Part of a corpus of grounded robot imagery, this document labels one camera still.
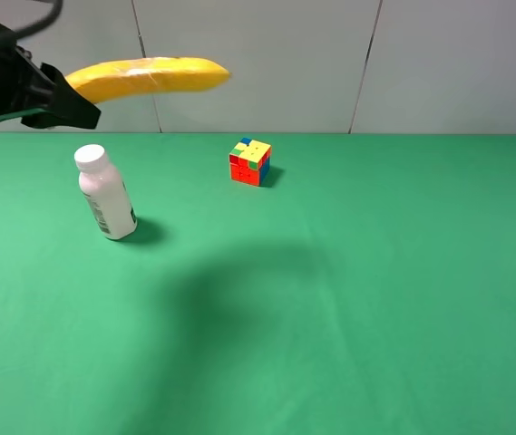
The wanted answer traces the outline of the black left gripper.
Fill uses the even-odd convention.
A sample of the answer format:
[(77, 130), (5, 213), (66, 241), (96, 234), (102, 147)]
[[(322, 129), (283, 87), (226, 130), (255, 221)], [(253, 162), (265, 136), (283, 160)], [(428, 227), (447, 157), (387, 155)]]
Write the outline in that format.
[(94, 130), (101, 110), (86, 100), (50, 64), (36, 65), (0, 24), (0, 121), (20, 118), (33, 129), (73, 127)]

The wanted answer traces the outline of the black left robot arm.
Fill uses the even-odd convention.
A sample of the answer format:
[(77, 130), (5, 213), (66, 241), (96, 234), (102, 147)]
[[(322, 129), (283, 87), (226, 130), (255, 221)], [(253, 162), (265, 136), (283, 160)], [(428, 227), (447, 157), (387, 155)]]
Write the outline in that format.
[(18, 41), (52, 25), (63, 10), (54, 1), (42, 18), (16, 30), (0, 24), (0, 122), (19, 119), (32, 129), (73, 127), (93, 130), (100, 109), (86, 100), (50, 64), (36, 66)]

